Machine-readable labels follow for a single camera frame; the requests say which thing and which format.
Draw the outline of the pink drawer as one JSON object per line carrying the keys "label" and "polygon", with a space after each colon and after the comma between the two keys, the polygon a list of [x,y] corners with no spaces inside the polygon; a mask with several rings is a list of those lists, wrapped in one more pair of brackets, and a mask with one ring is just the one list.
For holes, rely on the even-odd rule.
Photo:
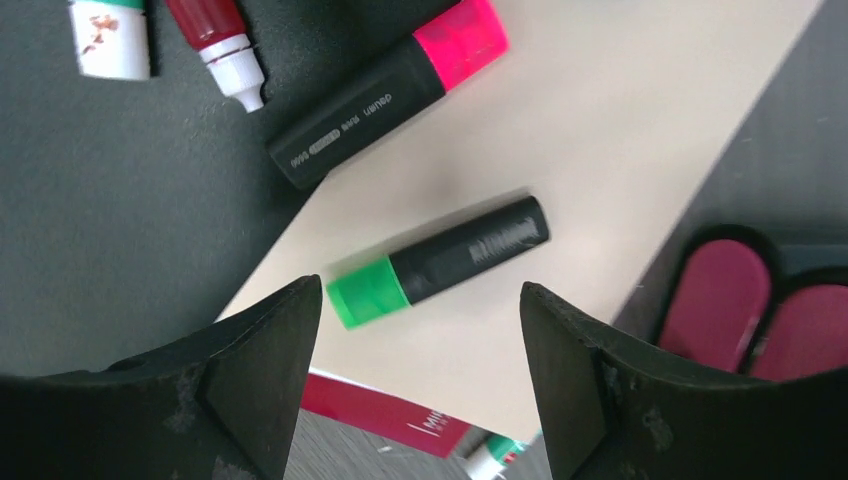
{"label": "pink drawer", "polygon": [[683,263],[657,346],[714,369],[735,372],[771,297],[771,272],[751,246],[708,241]]}

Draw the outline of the pink cap highlighter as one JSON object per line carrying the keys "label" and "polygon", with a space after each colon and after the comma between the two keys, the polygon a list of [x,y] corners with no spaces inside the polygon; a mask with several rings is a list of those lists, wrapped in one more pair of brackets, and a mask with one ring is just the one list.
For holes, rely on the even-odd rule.
{"label": "pink cap highlighter", "polygon": [[295,187],[309,188],[490,65],[508,47],[491,2],[461,1],[271,139],[270,157]]}

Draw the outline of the red ink bottle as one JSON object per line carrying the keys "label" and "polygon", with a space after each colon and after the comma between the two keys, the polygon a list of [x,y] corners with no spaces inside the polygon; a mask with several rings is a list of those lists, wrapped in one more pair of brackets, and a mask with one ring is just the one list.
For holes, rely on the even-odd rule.
{"label": "red ink bottle", "polygon": [[200,56],[221,93],[248,113],[264,106],[265,76],[234,0],[167,0],[186,42]]}

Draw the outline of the green cap highlighter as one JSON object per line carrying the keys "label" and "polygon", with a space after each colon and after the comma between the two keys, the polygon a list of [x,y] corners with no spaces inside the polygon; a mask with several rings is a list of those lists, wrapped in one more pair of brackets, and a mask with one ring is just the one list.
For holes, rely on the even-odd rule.
{"label": "green cap highlighter", "polygon": [[539,201],[528,196],[409,245],[332,281],[326,291],[353,329],[420,303],[550,239]]}

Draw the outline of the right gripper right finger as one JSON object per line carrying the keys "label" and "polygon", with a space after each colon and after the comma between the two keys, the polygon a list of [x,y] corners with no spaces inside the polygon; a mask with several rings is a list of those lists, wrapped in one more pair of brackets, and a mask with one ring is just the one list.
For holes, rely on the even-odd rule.
{"label": "right gripper right finger", "polygon": [[843,479],[847,372],[770,382],[703,366],[542,285],[520,317],[556,479]]}

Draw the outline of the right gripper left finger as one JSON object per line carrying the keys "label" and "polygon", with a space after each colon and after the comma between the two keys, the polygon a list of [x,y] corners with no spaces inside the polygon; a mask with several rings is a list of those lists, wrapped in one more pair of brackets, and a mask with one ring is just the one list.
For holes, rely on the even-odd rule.
{"label": "right gripper left finger", "polygon": [[304,276],[102,371],[1,379],[5,479],[280,479],[322,308]]}

